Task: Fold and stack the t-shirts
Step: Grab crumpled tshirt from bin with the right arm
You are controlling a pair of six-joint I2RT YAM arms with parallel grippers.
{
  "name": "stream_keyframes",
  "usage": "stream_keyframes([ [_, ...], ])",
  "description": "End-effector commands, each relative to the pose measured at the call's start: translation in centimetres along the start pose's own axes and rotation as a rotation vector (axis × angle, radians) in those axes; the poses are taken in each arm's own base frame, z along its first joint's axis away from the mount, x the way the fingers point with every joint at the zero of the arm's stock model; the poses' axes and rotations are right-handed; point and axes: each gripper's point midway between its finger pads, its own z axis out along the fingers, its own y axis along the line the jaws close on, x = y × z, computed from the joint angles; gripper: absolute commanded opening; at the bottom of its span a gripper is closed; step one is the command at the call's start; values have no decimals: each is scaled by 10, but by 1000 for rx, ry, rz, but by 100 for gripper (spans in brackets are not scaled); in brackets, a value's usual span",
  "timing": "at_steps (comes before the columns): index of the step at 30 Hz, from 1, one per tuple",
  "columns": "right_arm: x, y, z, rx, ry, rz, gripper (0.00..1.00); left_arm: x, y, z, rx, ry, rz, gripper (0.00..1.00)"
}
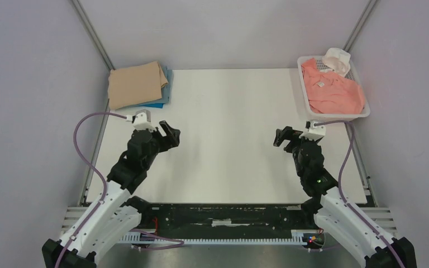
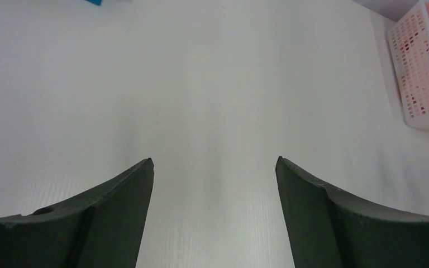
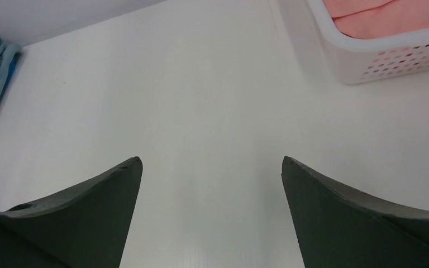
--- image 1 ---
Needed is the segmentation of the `salmon pink t shirt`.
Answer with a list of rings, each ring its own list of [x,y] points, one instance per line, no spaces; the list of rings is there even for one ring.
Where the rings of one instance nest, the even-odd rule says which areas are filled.
[[[308,103],[314,113],[360,114],[365,106],[361,86],[333,71],[320,71],[311,58],[301,65]]]

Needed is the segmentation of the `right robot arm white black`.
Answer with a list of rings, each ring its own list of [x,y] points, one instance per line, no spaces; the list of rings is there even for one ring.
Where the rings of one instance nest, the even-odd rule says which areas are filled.
[[[417,267],[412,243],[395,238],[373,221],[324,167],[319,142],[325,135],[325,124],[314,122],[307,123],[305,131],[286,126],[275,132],[273,145],[288,142],[284,151],[292,155],[301,186],[310,197],[301,205],[302,224],[329,233],[361,267]]]

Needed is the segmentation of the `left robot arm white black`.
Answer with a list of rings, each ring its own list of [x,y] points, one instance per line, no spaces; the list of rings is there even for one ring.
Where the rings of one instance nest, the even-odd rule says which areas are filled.
[[[138,123],[99,195],[57,241],[42,247],[46,267],[97,267],[103,256],[135,227],[151,225],[148,202],[133,195],[159,153],[179,146],[180,131],[160,121],[164,133]]]

